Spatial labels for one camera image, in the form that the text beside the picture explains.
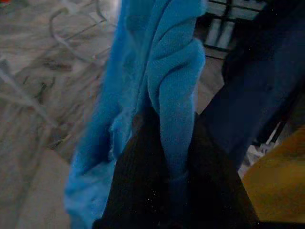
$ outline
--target blue towel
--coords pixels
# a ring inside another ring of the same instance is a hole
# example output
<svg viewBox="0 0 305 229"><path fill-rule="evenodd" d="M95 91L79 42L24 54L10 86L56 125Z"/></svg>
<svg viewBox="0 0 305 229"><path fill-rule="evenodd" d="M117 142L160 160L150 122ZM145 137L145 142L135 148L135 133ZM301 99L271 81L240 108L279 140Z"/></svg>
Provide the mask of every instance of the blue towel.
<svg viewBox="0 0 305 229"><path fill-rule="evenodd" d="M204 0L122 0L102 96L65 190L65 207L79 228L90 228L102 216L115 160L132 136L132 119L145 107L160 117L170 189L186 186L194 88L205 62L193 32L205 7Z"/></svg>

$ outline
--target yellow object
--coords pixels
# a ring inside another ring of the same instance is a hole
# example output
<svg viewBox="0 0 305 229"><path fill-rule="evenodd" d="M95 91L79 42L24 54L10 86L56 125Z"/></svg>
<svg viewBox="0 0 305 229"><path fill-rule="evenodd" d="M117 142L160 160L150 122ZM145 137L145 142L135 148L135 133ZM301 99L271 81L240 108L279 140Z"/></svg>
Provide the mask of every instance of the yellow object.
<svg viewBox="0 0 305 229"><path fill-rule="evenodd" d="M250 168L243 184L261 221L305 223L305 126Z"/></svg>

